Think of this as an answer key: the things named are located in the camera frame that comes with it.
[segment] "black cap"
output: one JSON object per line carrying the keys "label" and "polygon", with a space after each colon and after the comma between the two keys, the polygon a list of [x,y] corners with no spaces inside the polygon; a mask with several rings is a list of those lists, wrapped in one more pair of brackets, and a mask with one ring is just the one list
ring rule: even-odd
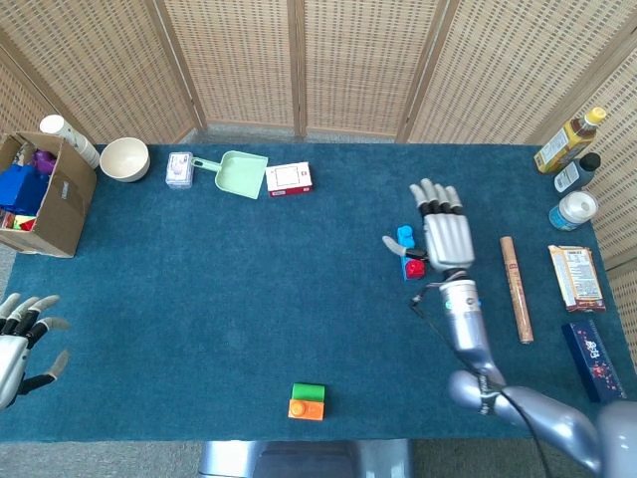
{"label": "black cap", "polygon": [[594,171],[601,164],[601,157],[596,152],[585,154],[580,160],[579,165],[584,171]]}

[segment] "green block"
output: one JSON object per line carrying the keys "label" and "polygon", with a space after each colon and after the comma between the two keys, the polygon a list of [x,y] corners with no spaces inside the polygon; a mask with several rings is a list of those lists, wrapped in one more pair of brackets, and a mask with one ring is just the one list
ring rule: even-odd
{"label": "green block", "polygon": [[295,383],[292,385],[292,400],[325,402],[325,385]]}

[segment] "red and white box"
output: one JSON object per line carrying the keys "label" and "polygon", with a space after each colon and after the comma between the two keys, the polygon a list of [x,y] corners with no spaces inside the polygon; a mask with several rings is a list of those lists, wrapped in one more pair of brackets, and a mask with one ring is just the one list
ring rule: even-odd
{"label": "red and white box", "polygon": [[266,167],[268,192],[272,197],[312,191],[308,162],[294,162]]}

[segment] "blue label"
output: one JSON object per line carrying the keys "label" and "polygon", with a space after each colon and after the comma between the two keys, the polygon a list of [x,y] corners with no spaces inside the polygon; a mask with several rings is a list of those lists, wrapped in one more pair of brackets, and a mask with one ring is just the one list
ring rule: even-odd
{"label": "blue label", "polygon": [[559,205],[556,205],[548,212],[548,220],[553,225],[553,227],[559,229],[560,231],[572,231],[579,224],[576,222],[570,222],[559,212]]}

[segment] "bottle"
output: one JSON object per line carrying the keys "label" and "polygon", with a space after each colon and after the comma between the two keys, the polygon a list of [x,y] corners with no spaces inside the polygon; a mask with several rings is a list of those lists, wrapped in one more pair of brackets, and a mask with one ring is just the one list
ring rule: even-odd
{"label": "bottle", "polygon": [[562,171],[595,138],[597,127],[606,118],[604,108],[595,107],[584,118],[567,121],[557,134],[533,157],[541,173]]}
{"label": "bottle", "polygon": [[63,137],[93,169],[100,165],[100,154],[87,139],[60,115],[48,115],[40,121],[40,131]]}
{"label": "bottle", "polygon": [[595,175],[599,164],[601,164],[601,157],[595,152],[585,154],[580,159],[571,162],[553,181],[559,196],[563,197],[569,192],[581,189],[588,184]]}
{"label": "bottle", "polygon": [[559,204],[548,212],[548,220],[560,231],[572,231],[592,219],[599,206],[589,192],[574,191],[561,198]]}

